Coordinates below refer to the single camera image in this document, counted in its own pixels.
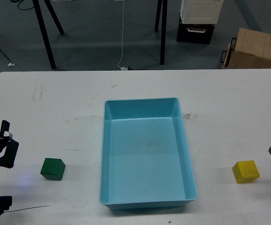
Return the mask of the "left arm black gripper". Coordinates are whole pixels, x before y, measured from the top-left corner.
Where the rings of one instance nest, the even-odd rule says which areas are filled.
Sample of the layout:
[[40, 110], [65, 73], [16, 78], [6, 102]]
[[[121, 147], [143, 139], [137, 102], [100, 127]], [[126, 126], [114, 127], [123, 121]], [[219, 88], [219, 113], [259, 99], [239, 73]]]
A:
[[0, 129], [0, 153], [5, 150], [2, 157], [0, 157], [0, 166], [5, 168], [12, 168], [14, 166], [15, 157], [19, 147], [19, 143], [13, 139], [9, 132], [10, 123], [3, 120]]

